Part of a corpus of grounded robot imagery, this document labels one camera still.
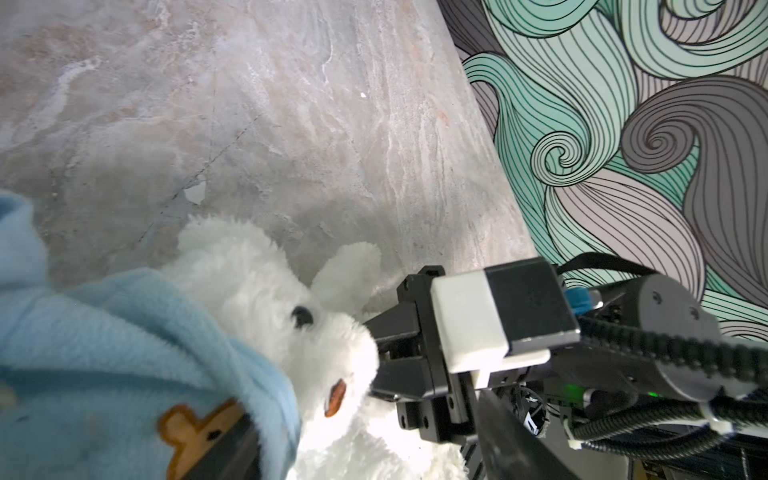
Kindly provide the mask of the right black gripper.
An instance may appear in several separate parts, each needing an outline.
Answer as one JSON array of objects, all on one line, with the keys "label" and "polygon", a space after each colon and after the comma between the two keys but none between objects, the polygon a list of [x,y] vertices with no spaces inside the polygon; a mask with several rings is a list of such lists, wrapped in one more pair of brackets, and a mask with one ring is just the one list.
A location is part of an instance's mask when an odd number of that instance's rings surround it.
[{"label": "right black gripper", "polygon": [[574,447],[618,447],[625,435],[662,424],[704,425],[676,447],[710,447],[733,434],[767,428],[767,405],[753,393],[767,385],[767,351],[727,340],[717,319],[678,281],[636,263],[614,263],[613,283],[567,287],[577,265],[552,264],[580,327],[578,343],[551,352],[548,362],[496,372],[477,389],[470,373],[447,371],[430,287],[439,266],[407,277],[398,302],[367,322],[379,351],[375,398],[395,405],[400,426],[427,441],[476,441],[481,390],[520,392],[549,404]]}]

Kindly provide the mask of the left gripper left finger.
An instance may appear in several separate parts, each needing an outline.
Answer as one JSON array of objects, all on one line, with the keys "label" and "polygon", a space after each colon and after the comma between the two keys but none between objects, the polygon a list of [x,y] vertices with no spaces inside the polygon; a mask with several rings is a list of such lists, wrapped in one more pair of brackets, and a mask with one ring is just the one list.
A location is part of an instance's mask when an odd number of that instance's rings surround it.
[{"label": "left gripper left finger", "polygon": [[212,448],[182,479],[261,479],[260,460],[259,434],[250,416],[245,414],[216,439]]}]

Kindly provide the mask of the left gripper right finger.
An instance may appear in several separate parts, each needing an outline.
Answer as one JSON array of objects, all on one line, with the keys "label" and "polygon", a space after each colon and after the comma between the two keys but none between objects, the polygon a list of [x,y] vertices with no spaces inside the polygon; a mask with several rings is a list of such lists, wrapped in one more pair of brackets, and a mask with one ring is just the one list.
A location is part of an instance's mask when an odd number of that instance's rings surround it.
[{"label": "left gripper right finger", "polygon": [[475,419],[487,479],[578,479],[492,391],[480,391]]}]

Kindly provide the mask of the white teddy bear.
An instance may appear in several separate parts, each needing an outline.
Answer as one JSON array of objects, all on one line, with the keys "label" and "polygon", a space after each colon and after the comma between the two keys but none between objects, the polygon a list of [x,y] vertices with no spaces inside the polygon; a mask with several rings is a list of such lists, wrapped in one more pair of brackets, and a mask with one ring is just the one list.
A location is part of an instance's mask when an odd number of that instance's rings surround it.
[{"label": "white teddy bear", "polygon": [[310,284],[253,223],[193,216],[163,275],[223,330],[290,379],[302,422],[293,479],[463,479],[459,448],[401,428],[396,407],[373,398],[379,366],[364,306],[380,273],[371,243],[342,246]]}]

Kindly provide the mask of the light blue teddy hoodie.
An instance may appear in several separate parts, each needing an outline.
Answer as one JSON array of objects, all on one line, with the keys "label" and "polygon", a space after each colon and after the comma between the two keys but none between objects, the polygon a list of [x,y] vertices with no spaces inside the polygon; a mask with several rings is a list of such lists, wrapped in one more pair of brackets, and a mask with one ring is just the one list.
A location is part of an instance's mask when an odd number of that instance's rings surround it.
[{"label": "light blue teddy hoodie", "polygon": [[277,365],[151,269],[59,292],[25,197],[1,194],[1,475],[182,479],[245,414],[261,479],[301,430]]}]

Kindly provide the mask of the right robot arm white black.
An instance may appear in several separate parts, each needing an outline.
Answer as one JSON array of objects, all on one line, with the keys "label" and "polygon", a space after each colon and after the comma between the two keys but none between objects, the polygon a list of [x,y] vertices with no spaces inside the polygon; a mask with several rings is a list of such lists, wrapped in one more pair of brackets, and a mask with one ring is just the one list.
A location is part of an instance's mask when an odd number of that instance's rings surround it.
[{"label": "right robot arm white black", "polygon": [[767,350],[723,337],[677,280],[585,253],[447,275],[427,266],[367,322],[376,398],[399,426],[455,444],[473,479],[569,479],[538,439],[558,420],[573,450],[706,468],[767,433]]}]

